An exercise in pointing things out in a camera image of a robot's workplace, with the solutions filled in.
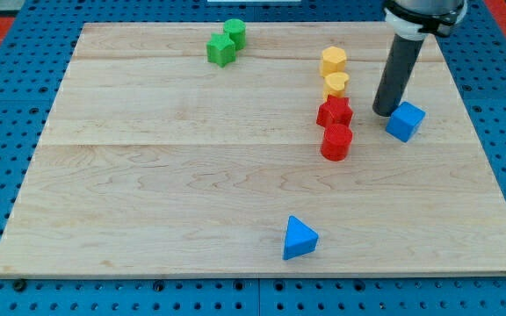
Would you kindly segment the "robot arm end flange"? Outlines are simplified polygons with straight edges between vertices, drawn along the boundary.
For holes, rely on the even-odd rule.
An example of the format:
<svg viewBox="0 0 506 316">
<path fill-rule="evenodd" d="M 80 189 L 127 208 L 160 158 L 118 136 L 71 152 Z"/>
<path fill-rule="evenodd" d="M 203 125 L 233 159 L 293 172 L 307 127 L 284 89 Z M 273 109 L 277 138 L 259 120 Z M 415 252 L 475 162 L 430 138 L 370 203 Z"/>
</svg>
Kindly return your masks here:
<svg viewBox="0 0 506 316">
<path fill-rule="evenodd" d="M 467 0 L 385 0 L 386 22 L 405 40 L 424 40 L 429 34 L 446 38 L 463 22 Z"/>
</svg>

